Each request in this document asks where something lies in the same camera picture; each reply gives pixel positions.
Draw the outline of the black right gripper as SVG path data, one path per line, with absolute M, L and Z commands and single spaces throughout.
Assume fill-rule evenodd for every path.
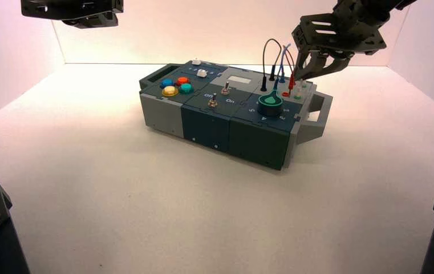
M 292 31 L 299 48 L 294 68 L 295 80 L 307 80 L 344 70 L 351 58 L 334 58 L 326 65 L 327 57 L 317 51 L 351 52 L 372 55 L 387 47 L 379 29 L 387 22 L 386 13 L 363 15 L 332 13 L 302 16 Z

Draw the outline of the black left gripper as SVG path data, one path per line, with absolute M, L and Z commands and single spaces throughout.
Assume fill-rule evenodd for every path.
M 21 0 L 22 15 L 62 20 L 79 29 L 116 27 L 119 21 L 115 13 L 122 12 L 123 0 Z

